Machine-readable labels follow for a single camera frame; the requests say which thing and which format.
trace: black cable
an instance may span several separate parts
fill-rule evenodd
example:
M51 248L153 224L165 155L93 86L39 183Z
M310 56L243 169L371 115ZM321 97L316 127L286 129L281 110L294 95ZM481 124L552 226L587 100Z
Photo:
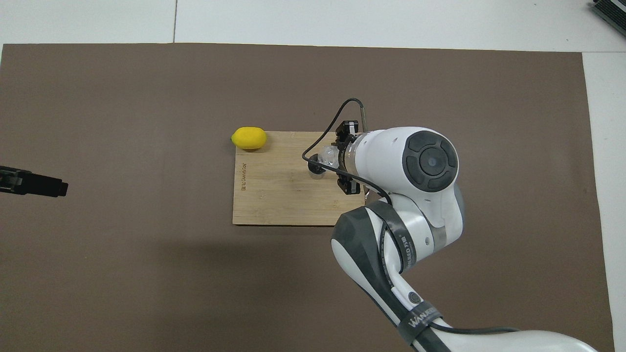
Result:
M311 160L310 158L306 157L306 153L310 152L311 149L315 148L315 146L321 142L322 139L324 139L324 137L326 136L326 134L331 130L332 126L335 124L335 122L337 121L337 119L339 118L339 115L341 115L341 111L344 109L344 107L351 101L356 102L357 104L359 104L359 106L361 107L361 122L362 122L362 118L363 118L363 114L364 114L364 109L365 107L363 106L363 103L361 103L360 100L358 100L357 98L350 98L346 101L344 101L344 103L341 105L341 107L339 108L339 110L337 110L337 113L335 114L335 117L332 119L331 124L328 125L328 127L326 128L326 131L324 131L324 133L322 133L322 135L315 141L315 143L313 143L309 148L307 148L307 150L304 151L304 153L302 153L302 158L306 161L309 162L313 165L325 168L326 170L330 170L333 172L336 172L340 175L343 176L348 176L348 177L352 177L353 179L360 181L362 184L366 184L369 186L369 188L371 189L375 189L376 192L378 192L379 195L381 195L381 197L384 197L387 200L387 203L389 205L391 205L391 197L389 196L389 194L383 190L382 188L380 188L378 185L376 185L375 183L368 181L362 177L359 177L357 175L353 175L349 172L340 170L338 168L334 168L334 167L330 167L328 165L324 165L322 163L316 162L315 160Z
M436 323L430 323L429 326L433 329L437 329L440 331L444 331L446 333L453 334L465 334L465 335L486 335L486 334L500 334L500 333L514 333L519 331L516 328L509 328L506 326L498 326L495 328L481 328L481 329L458 329L458 328L449 328L447 326L442 326Z
M391 277L389 277L389 271L387 270L387 263L385 262L385 235L387 234L387 224L385 222L382 223L382 227L381 227L381 235L380 238L378 240L378 253L380 253L380 256L378 256L378 261L380 262L381 268L382 268L382 272L385 275L385 278L387 279L387 283L389 284L389 287L394 287L393 286L393 282L391 282Z

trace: round black joint cap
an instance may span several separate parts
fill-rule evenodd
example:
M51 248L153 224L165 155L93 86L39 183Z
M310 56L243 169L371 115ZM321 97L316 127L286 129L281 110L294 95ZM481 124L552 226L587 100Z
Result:
M416 132L407 138L402 159L407 179L425 192L445 189L458 171L458 158L452 145L430 131Z

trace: black strap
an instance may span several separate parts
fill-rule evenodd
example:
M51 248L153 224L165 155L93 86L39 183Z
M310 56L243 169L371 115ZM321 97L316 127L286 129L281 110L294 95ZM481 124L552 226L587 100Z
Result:
M414 266L417 259L415 244L411 238L409 230L404 225L402 219L393 207L385 202L377 201L367 204L366 208L373 211L387 225L394 239L400 257L402 257L402 268L400 272Z
M423 301L413 308L398 324L398 332L407 344L412 344L428 325L435 319L441 318L437 308L432 304Z
M432 328L426 328L416 338L418 343L428 352L451 352L450 349L437 336Z

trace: black device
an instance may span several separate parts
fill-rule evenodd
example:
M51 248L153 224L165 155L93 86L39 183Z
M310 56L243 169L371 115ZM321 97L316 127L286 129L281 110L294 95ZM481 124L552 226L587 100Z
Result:
M626 0L593 0L592 11L626 36Z
M61 179L38 175L28 170L0 166L0 192L65 197L68 184Z

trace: brown table surface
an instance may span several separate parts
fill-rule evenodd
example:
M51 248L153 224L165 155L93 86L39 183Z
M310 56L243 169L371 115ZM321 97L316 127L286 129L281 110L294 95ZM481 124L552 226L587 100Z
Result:
M351 96L458 149L464 234L405 275L448 323L613 350L579 53L231 44L4 46L0 162L69 191L0 195L2 350L407 351L331 228L231 224L230 134Z

